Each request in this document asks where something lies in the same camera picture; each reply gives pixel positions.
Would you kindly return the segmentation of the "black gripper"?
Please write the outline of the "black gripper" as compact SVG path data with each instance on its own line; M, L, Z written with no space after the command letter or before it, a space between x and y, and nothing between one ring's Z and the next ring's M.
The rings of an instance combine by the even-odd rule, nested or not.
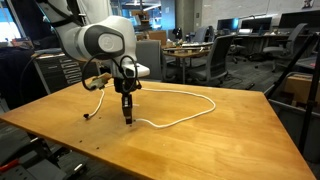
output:
M137 78L115 78L114 87L117 93L121 93L121 103L122 103L122 113L125 117L126 123L132 123L132 95L131 92L134 92L137 89L141 89L142 85Z

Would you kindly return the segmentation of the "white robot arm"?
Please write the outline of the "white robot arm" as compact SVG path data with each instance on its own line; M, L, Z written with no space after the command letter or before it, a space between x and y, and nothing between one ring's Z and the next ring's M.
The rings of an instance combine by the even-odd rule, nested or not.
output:
M96 20L85 24L72 12L67 0L35 0L70 58L90 63L112 60L115 91L122 94L122 111L127 124L133 122L131 92L141 89L139 77L150 69L137 62L136 38L132 23L122 16L94 12Z

